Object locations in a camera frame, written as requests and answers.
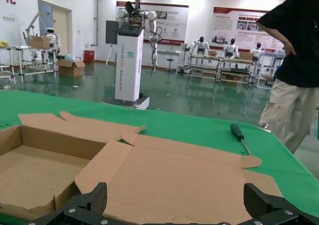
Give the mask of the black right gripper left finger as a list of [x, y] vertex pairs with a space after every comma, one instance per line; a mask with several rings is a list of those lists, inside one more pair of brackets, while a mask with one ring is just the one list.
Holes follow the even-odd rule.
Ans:
[[27, 225], [99, 225], [107, 206], [107, 184], [90, 193], [73, 196], [62, 208], [27, 222]]

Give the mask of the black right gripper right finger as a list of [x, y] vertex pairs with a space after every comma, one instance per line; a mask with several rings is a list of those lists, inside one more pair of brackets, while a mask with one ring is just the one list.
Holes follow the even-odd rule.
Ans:
[[268, 195], [252, 183], [244, 185], [244, 206], [252, 217], [245, 225], [318, 225], [319, 219], [307, 214], [283, 197]]

